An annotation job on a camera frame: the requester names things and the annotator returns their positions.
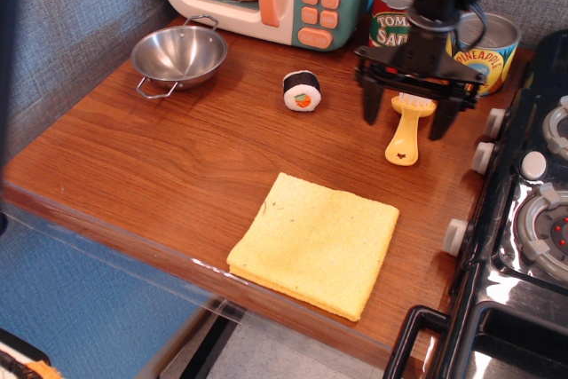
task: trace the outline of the blue floor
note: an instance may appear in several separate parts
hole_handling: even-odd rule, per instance
[[[66,379],[134,377],[199,307],[167,290],[187,283],[83,242],[88,255],[9,222],[0,237],[0,328],[45,352]],[[100,260],[113,257],[126,268]]]

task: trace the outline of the metal pot handle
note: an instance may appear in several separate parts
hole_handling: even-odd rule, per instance
[[[142,80],[140,81],[140,83],[138,84],[138,86],[136,88],[136,92],[141,94],[146,99],[167,98],[169,95],[171,95],[171,93],[177,88],[177,86],[179,84],[179,82],[175,82],[168,93],[163,93],[162,95],[146,95],[144,93],[144,91],[142,91],[142,84],[144,83],[145,80],[146,80],[146,76],[142,77]]]
[[[199,20],[199,19],[201,19],[201,18],[209,18],[210,20],[212,20],[212,21],[215,23],[215,25],[214,25],[211,29],[212,29],[213,31],[215,31],[215,30],[217,29],[217,26],[219,25],[219,21],[216,20],[216,19],[214,19],[214,18],[213,18],[212,16],[210,16],[210,15],[194,15],[193,17],[189,17],[189,18],[187,19],[187,21],[184,23],[184,26],[186,26],[186,25],[189,23],[189,21],[191,21],[191,20]]]

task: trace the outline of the oven door handle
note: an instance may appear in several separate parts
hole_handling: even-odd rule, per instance
[[[439,333],[440,340],[442,340],[449,324],[450,317],[442,312],[423,305],[416,305],[411,308],[398,332],[397,342],[390,355],[389,364],[384,370],[383,379],[402,377],[420,330],[428,329]]]

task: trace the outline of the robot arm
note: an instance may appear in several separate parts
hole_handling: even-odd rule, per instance
[[[458,112],[475,107],[485,76],[446,53],[448,34],[455,33],[459,40],[461,12],[470,10],[486,27],[477,0],[414,0],[407,13],[411,28],[405,44],[360,46],[355,51],[360,59],[356,77],[363,88],[364,116],[369,124],[375,122],[385,87],[438,102],[430,139],[442,138]],[[479,43],[484,32],[470,49]]]

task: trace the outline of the tin can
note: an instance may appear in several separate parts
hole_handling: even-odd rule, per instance
[[[479,88],[479,95],[495,93],[502,87],[521,38],[521,30],[510,20],[493,13],[485,16],[487,30],[475,48],[460,51],[454,35],[448,37],[446,45],[446,51],[452,58],[487,77],[487,82]],[[458,25],[461,46],[471,46],[482,30],[483,24],[475,13],[463,14]]]
[[[369,46],[398,46],[406,43],[410,23],[406,11],[414,0],[374,0]]]

